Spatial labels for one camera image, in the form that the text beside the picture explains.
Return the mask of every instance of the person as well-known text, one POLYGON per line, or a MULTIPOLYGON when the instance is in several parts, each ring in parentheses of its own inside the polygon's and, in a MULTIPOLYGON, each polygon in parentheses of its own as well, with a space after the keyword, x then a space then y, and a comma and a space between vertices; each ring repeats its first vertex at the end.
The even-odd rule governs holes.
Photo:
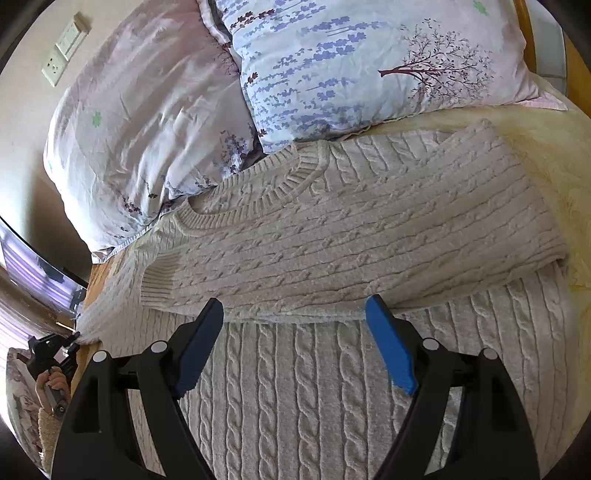
POLYGON ((53 416, 49 399, 44 391, 46 384, 54 390, 63 390, 68 403, 72 398, 66 376, 59 367, 52 367, 51 373, 46 371, 37 377, 35 390, 41 404, 39 409, 39 438, 43 449, 41 464, 43 469, 51 475, 51 464, 53 463, 57 437, 60 434, 61 421, 53 416))

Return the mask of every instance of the sweater neckline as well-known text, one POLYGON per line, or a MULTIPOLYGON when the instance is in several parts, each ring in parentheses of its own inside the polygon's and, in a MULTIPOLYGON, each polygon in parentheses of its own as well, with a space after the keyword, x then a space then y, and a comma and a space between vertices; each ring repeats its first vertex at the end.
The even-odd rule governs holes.
POLYGON ((289 172, 274 189, 236 208, 217 213, 200 213, 195 211, 189 199, 186 199, 173 214, 176 224, 182 233, 191 235, 192 231, 235 225, 276 212, 295 200, 324 173, 329 161, 329 142, 319 140, 292 145, 289 149, 266 157, 237 175, 224 179, 212 190, 212 195, 218 197, 229 188, 246 184, 256 175, 279 168, 296 159, 298 159, 297 167, 289 172))

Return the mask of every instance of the cable knit sweater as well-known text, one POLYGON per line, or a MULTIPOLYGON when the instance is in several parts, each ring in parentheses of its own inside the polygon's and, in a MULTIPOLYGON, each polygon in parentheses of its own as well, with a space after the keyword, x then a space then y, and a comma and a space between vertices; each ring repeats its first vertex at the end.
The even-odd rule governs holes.
POLYGON ((197 315, 217 297, 229 321, 360 320, 375 293, 408 310, 564 257, 547 206, 488 122, 420 161, 390 142, 299 145, 186 203, 175 217, 187 238, 148 267, 143 304, 197 315))
MULTIPOLYGON (((387 293, 399 310, 433 302, 398 314, 449 349, 499 352, 547 471, 572 440, 576 398, 577 322, 561 269, 551 262, 566 247, 488 125, 446 137, 413 132, 320 142, 231 177, 130 247, 79 319, 84 338, 102 340, 113 356, 138 353, 193 319, 178 313, 200 310, 191 295, 216 295, 227 322, 197 387, 180 401, 216 477, 366 479, 383 461, 410 398, 391 386, 356 296, 387 293), (319 151, 327 154, 312 155, 319 151), (339 197, 341 191, 347 194, 339 197), (376 197, 366 200, 368 193, 376 197), (356 198, 365 203, 327 209, 356 198), (371 243, 375 238, 385 247, 371 243), (259 285, 276 258, 284 262, 273 271, 282 282, 259 285), (298 262, 310 276, 298 276, 298 262), (371 272, 381 275, 376 290, 371 272), (350 297, 340 302, 335 294, 343 290, 323 282, 340 286, 343 279, 351 281, 344 287, 350 297), (277 290, 285 282, 289 288, 277 290), (273 291, 285 303, 275 306, 273 291)), ((161 471, 139 394, 130 399, 147 466, 161 471)), ((431 469, 445 461, 459 399, 452 392, 431 469)))

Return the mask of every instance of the television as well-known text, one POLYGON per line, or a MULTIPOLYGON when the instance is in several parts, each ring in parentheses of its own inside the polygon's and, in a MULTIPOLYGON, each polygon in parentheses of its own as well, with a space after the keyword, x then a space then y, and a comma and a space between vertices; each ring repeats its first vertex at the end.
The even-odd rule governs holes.
POLYGON ((88 285, 51 265, 0 217, 0 266, 10 280, 57 314, 74 319, 88 285))

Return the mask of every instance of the human hand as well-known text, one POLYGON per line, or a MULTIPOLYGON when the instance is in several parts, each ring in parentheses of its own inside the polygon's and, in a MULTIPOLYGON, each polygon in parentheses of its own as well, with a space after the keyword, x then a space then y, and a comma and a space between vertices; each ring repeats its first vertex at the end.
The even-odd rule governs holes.
POLYGON ((46 384, 54 390, 62 390, 68 403, 71 400, 70 388, 68 387, 66 376, 62 373, 59 367, 52 367, 51 374, 49 372, 43 372, 37 377, 37 383, 35 384, 37 397, 39 398, 39 402, 41 403, 43 410, 51 415, 53 412, 44 390, 46 384))

